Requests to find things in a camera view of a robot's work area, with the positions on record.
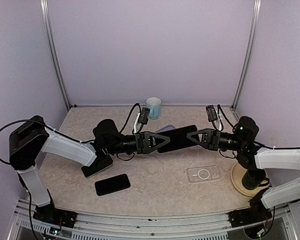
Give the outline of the purple-edged black smartphone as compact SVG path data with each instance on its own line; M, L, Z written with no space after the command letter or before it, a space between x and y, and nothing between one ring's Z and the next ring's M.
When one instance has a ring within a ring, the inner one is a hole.
M168 131L158 132L159 135L169 137L170 142L160 147L158 153L167 153L180 149L190 148L196 144L187 138L188 133L196 132L196 125L189 125L181 128L176 128Z

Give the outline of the lavender silicone phone case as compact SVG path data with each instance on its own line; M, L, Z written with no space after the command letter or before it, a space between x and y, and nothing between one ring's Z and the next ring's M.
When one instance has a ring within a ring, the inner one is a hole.
M175 127L173 125L168 124L168 125L160 128L159 130L157 130L155 133L159 134L159 133L171 131L171 130L174 130L174 129L175 129Z

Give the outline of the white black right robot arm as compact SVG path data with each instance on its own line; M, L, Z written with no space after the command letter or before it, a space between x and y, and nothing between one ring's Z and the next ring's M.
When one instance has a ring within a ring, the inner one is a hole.
M255 142L259 132L256 122L248 116L242 116L233 133L205 128L189 132L186 137L204 149L236 151L238 163L248 171L258 175L266 169L288 169L300 171L300 146L268 147ZM276 187L259 191L246 210L246 218L256 222L272 207L300 200L300 177Z

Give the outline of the light blue ceramic mug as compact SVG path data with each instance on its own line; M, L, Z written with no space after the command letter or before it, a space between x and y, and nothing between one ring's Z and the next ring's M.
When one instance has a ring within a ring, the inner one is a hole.
M149 108L149 118L157 120L161 114L162 101L157 97L150 97L146 100L146 106Z

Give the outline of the black smartphone on table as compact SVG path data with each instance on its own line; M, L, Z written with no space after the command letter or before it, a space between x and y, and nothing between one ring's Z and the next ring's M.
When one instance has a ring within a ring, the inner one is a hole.
M98 196L112 194L131 187L131 183L126 173L98 180L94 185Z

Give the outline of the aluminium front rail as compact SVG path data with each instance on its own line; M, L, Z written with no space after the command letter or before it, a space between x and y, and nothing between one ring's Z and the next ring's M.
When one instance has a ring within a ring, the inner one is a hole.
M287 205L278 206L269 220L235 225L227 212L184 216L121 216L78 212L59 225L34 218L35 208L20 199L9 223L6 240L297 240Z

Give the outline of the left aluminium corner post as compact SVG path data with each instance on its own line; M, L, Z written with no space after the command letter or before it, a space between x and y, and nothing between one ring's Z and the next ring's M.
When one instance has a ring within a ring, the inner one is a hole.
M61 71L61 67L60 67L60 63L59 63L59 59L58 59L57 49L56 49L54 35L53 35L51 17L50 17L50 12L49 12L48 1L40 0L40 8L41 8L41 14L42 14L45 32L47 35L48 48L50 51L50 56L51 56L53 68L54 68L56 79L57 79L57 84L58 84L58 87L59 87L59 90L61 93L63 103L65 105L65 108L67 111L69 111L71 109L72 105L71 105L68 91L66 89L66 84L63 79L63 75L62 75L62 71Z

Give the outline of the dark green mug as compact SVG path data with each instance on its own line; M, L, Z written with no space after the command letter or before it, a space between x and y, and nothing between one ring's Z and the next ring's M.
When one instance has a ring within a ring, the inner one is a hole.
M258 187L265 187L269 182L270 180L263 169L247 170L241 180L243 187L251 191Z

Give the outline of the right aluminium corner post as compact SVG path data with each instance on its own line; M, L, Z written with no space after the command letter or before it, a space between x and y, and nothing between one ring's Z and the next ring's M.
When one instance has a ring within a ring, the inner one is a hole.
M244 85L247 79L247 74L249 71L250 62L253 55L254 44L257 36L258 23L259 23L259 18L261 13L261 5L262 5L261 0L255 0L253 2L253 11L252 11L252 18L250 23L246 51L243 59L242 69L240 72L238 86L231 105L234 112L236 112L238 109L240 99L244 90Z

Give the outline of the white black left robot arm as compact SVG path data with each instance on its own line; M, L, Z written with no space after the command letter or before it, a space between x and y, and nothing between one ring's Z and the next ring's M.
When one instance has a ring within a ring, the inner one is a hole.
M9 136L9 162L31 194L40 214L53 223L60 211L52 205L52 197L43 185L36 158L39 153L60 156L92 169L96 174L112 164L110 155L121 153L149 154L170 143L168 136L149 131L124 135L112 119L102 120L93 129L94 140L83 142L58 132L35 115Z

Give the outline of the silver-edged black smartphone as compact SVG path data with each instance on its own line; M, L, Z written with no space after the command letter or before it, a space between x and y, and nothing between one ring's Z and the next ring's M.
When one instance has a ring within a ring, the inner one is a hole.
M112 164L113 159L109 155L106 155L105 157L96 158L90 166L82 166L81 171L86 178L90 178L91 176L107 169Z

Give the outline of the aluminium corner post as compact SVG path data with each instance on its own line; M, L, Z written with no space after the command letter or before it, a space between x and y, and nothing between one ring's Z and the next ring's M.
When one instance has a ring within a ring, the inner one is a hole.
M259 23L259 18L261 13L261 5L262 5L261 0L255 0L253 2L253 11L252 11L252 18L250 23L246 51L243 59L242 69L240 72L238 86L231 105L234 112L236 112L238 109L240 99L244 90L244 85L247 79L247 74L249 71L250 62L253 55L254 44L257 36L258 23Z
M45 32L47 35L48 48L50 51L50 56L51 56L53 68L54 68L56 79L57 79L57 84L58 84L58 87L59 87L59 90L61 93L63 103L65 105L65 108L67 111L69 111L71 109L72 105L71 105L68 91L66 89L66 84L63 79L63 75L62 75L62 71L61 71L61 67L60 67L60 63L59 63L59 59L58 59L57 49L56 49L54 35L53 35L51 17L50 17L50 12L49 12L48 1L40 0L40 8L41 8L41 14L42 14Z

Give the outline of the beige round plate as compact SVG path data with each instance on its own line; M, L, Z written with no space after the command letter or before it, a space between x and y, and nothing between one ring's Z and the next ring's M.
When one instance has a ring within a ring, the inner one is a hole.
M242 184L242 178L244 177L247 170L243 168L238 162L235 163L231 169L231 181L235 189L244 196L254 197L260 190L266 189L269 187L269 181L264 180L261 184L265 186L258 186L253 190L246 189Z

